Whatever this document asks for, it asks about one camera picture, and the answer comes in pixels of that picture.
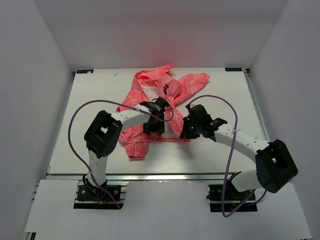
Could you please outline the pink patterned jacket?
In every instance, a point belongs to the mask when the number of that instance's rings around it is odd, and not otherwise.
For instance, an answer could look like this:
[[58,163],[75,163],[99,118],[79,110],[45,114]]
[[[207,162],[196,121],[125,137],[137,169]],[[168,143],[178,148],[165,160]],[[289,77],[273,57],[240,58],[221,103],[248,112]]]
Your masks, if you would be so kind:
[[172,68],[172,64],[167,64],[137,72],[130,91],[116,109],[122,112],[128,107],[143,104],[155,115],[146,123],[130,127],[120,134],[118,140],[131,159],[145,158],[151,141],[180,141],[184,121],[177,106],[198,93],[210,79],[207,73],[190,73],[175,79],[170,76]]

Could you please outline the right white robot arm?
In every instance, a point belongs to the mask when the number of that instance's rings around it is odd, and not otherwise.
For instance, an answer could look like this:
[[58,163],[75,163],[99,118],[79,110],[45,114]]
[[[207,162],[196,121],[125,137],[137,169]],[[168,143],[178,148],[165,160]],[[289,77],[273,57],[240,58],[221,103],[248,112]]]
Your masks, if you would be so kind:
[[244,191],[265,189],[277,193],[297,174],[298,168],[286,146],[276,139],[267,141],[236,131],[222,118],[212,119],[201,104],[188,106],[183,118],[182,139],[200,136],[232,147],[255,163],[255,169],[234,174],[227,180],[226,195],[236,200]]

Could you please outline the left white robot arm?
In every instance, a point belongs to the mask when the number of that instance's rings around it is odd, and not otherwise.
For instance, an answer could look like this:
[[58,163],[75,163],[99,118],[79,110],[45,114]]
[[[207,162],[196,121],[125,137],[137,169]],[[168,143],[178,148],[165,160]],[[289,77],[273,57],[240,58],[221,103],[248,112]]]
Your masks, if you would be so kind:
[[105,196],[106,167],[108,156],[116,148],[120,134],[134,126],[143,124],[143,132],[163,134],[165,132],[165,111],[170,104],[162,97],[156,101],[143,101],[137,106],[124,107],[123,111],[108,113],[100,111],[84,135],[89,153],[89,168],[86,176],[91,184],[88,193],[99,200]]

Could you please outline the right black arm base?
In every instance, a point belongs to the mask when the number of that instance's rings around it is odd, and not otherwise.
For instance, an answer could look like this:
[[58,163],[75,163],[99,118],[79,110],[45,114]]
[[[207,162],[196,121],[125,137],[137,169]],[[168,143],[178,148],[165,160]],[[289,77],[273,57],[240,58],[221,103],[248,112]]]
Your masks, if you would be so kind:
[[[206,199],[212,202],[221,202],[222,201],[222,184],[211,184],[208,186],[208,195]],[[233,186],[226,186],[224,200],[231,203],[240,203],[245,200],[251,194],[250,190],[243,192],[238,192]]]

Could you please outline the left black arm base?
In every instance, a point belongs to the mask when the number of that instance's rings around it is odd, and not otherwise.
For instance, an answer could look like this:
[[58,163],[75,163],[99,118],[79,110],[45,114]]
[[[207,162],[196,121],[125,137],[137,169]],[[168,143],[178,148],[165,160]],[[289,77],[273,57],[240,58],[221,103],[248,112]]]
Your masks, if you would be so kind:
[[121,185],[108,185],[107,181],[100,187],[94,183],[90,183],[86,175],[82,176],[82,184],[78,186],[75,199],[79,202],[89,203],[114,203],[111,196],[115,201],[120,202],[124,200],[123,187]]

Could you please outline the right blue corner label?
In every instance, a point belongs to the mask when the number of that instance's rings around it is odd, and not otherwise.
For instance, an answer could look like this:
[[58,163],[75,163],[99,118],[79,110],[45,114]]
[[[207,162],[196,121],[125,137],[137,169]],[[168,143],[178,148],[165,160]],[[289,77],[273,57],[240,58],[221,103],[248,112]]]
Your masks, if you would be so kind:
[[241,67],[225,67],[224,68],[226,72],[242,72]]

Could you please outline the blue corner label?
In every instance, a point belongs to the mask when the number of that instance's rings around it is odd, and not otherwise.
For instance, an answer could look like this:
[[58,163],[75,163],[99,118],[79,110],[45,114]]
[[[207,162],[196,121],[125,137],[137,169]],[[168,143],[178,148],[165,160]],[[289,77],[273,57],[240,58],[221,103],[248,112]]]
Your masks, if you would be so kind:
[[242,72],[241,67],[225,67],[224,68],[226,72]]
[[76,74],[92,74],[93,72],[93,69],[78,69]]

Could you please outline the left blue corner label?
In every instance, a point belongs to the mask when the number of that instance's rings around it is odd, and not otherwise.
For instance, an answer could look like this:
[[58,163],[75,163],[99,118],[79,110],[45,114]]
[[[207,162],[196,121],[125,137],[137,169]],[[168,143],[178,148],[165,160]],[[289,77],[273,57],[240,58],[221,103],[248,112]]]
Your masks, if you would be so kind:
[[76,74],[92,74],[93,72],[93,69],[78,69]]

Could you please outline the aluminium table frame rail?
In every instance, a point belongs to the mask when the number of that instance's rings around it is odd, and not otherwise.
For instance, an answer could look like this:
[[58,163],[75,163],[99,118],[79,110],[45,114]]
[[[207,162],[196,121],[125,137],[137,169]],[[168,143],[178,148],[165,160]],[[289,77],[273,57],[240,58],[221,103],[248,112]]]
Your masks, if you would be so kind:
[[[137,69],[95,69],[91,74],[75,74],[60,133],[50,160],[50,180],[80,180],[87,173],[82,159],[88,158],[84,134],[101,110],[112,113],[128,94]],[[179,79],[186,74],[206,73],[206,86],[194,96],[212,118],[237,124],[239,130],[266,139],[266,132],[249,84],[247,71],[219,68],[173,68],[170,75]],[[220,179],[230,164],[231,172],[249,171],[255,164],[230,148],[207,138],[188,143],[149,144],[143,160],[130,160],[122,144],[108,157],[106,177],[111,180],[183,180]]]

